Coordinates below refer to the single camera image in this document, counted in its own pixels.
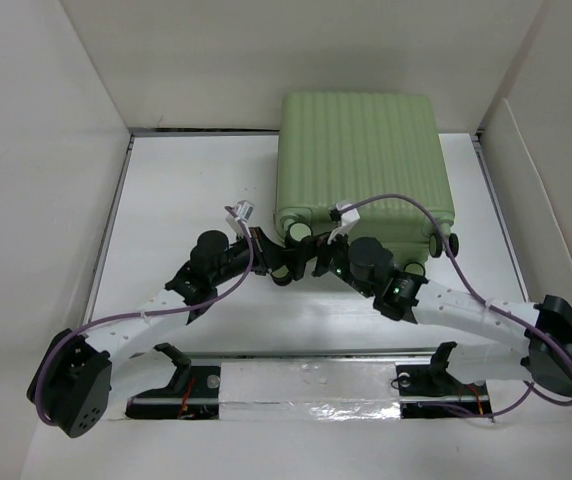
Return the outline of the green suitcase blue lining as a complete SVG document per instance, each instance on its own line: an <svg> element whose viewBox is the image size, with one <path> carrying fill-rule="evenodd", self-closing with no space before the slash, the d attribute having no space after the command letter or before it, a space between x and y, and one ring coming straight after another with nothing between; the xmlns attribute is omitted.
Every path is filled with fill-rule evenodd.
<svg viewBox="0 0 572 480"><path fill-rule="evenodd" d="M339 202L360 219L350 239L374 237L414 273L458 254L455 207L434 109L425 95L292 92L282 103L274 229L334 227Z"/></svg>

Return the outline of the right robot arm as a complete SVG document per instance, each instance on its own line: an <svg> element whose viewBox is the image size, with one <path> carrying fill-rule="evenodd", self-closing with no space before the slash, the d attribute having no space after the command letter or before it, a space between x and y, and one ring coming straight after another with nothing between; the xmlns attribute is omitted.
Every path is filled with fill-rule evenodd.
<svg viewBox="0 0 572 480"><path fill-rule="evenodd" d="M572 399L572 306L548 295L539 303L479 299L422 275L401 271L379 241L340 236L316 243L314 273L332 273L393 321L447 327L481 338L441 344L428 381L440 393L488 379L533 383Z"/></svg>

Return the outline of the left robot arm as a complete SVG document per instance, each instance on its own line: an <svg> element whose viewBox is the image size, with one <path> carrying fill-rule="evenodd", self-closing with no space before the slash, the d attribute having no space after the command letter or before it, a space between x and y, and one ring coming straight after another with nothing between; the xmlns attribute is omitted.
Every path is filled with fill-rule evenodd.
<svg viewBox="0 0 572 480"><path fill-rule="evenodd" d="M283 245L246 225L236 240L219 230L202 233L188 260L148 305L67 328L51 340L27 390L38 418L70 438L88 433L107 410L113 373L149 351L171 362L157 368L157 388L128 400L128 418L217 418L219 389L208 380L219 375L219 368L193 365L164 336L205 315L252 274L268 276L279 286L300 279L326 245L326 235L315 235L301 223L291 226Z"/></svg>

